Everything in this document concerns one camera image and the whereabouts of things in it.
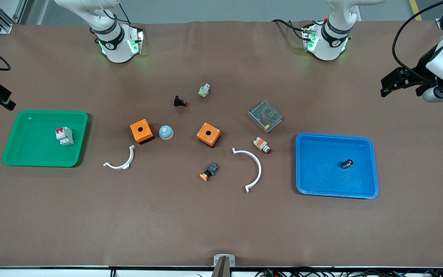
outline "green led light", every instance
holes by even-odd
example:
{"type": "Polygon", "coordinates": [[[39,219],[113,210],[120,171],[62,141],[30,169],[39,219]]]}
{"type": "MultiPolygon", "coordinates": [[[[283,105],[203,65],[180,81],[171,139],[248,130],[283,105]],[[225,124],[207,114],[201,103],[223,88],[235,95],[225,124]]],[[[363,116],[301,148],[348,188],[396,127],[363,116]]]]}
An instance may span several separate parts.
{"type": "Polygon", "coordinates": [[[138,50],[138,44],[136,42],[134,42],[134,41],[131,42],[131,41],[128,40],[128,44],[129,44],[131,52],[133,54],[136,54],[139,51],[138,50]]]}
{"type": "Polygon", "coordinates": [[[100,41],[98,41],[98,45],[100,45],[100,48],[102,49],[102,54],[106,55],[105,50],[103,49],[102,43],[100,41]]]}
{"type": "Polygon", "coordinates": [[[346,43],[348,42],[348,38],[345,39],[345,42],[343,42],[343,48],[341,49],[341,52],[345,50],[346,43]]]}
{"type": "Polygon", "coordinates": [[[317,45],[318,41],[319,41],[319,37],[318,36],[313,37],[313,39],[309,42],[309,46],[307,47],[307,49],[309,51],[314,51],[315,46],[317,45]]]}

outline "gray floor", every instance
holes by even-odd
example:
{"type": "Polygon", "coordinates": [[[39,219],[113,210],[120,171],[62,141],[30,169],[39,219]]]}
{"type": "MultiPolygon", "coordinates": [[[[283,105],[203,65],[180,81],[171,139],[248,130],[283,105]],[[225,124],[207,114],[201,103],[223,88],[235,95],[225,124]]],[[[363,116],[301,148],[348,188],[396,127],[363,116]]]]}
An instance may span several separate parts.
{"type": "MultiPolygon", "coordinates": [[[[439,0],[416,0],[418,3],[418,9],[422,10],[430,5],[433,5],[439,0]]],[[[426,11],[421,15],[423,20],[435,20],[436,18],[440,18],[443,14],[443,5],[440,5],[436,8],[433,8],[429,11],[426,11]]]]}
{"type": "MultiPolygon", "coordinates": [[[[330,12],[325,0],[122,0],[130,20],[137,23],[191,21],[318,20],[330,12]]],[[[408,0],[389,0],[360,8],[363,20],[406,20],[413,15],[408,0]]],[[[114,12],[124,18],[120,9],[114,12]]],[[[72,12],[49,0],[42,24],[85,24],[72,12]]]]}

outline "brown table surface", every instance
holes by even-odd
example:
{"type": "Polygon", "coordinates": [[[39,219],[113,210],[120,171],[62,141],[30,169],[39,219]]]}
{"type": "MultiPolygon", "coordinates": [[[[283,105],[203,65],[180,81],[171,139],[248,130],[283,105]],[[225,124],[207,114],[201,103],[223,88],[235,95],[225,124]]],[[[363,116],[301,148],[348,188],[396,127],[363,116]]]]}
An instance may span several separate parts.
{"type": "MultiPolygon", "coordinates": [[[[443,103],[413,89],[380,97],[397,65],[401,22],[359,22],[336,61],[304,53],[275,23],[147,25],[144,56],[114,64],[88,26],[14,26],[0,54],[0,266],[204,265],[220,252],[243,266],[443,266],[443,103]],[[197,91],[212,86],[207,98],[197,91]],[[192,105],[174,107],[179,95],[192,105]],[[268,100],[283,123],[265,135],[247,111],[268,100]],[[1,157],[18,112],[83,110],[91,128],[75,168],[9,167],[1,157]],[[129,124],[146,118],[174,137],[138,146],[129,124]],[[197,141],[204,122],[222,131],[197,141]],[[375,145],[374,200],[305,196],[295,189],[294,139],[302,132],[354,135],[375,145]],[[274,152],[253,146],[264,137],[274,152]],[[255,153],[263,166],[233,155],[255,153]],[[209,182],[199,174],[216,162],[209,182]]],[[[414,66],[441,32],[412,22],[398,55],[414,66]]]]}

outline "blue tray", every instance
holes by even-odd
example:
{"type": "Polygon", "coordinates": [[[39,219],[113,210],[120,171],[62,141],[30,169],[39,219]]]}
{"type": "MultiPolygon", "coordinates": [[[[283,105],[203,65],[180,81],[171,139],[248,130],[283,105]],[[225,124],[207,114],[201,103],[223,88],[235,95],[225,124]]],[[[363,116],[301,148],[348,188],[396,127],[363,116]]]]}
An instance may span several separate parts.
{"type": "Polygon", "coordinates": [[[374,145],[368,138],[301,133],[295,150],[296,183],[301,193],[363,199],[378,196],[374,145]],[[354,165],[341,168],[348,159],[354,165]]]}

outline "orange box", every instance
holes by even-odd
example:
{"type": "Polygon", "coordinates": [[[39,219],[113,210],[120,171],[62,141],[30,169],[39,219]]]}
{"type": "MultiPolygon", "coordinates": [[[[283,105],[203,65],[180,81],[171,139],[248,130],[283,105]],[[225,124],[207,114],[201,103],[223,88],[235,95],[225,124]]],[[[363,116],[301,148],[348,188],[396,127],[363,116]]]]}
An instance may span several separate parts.
{"type": "Polygon", "coordinates": [[[222,132],[220,130],[208,123],[203,124],[199,132],[197,132],[197,139],[206,144],[207,146],[213,148],[217,143],[222,132]]]}
{"type": "Polygon", "coordinates": [[[130,127],[134,140],[136,140],[139,144],[144,144],[155,138],[146,119],[131,124],[130,127]]]}

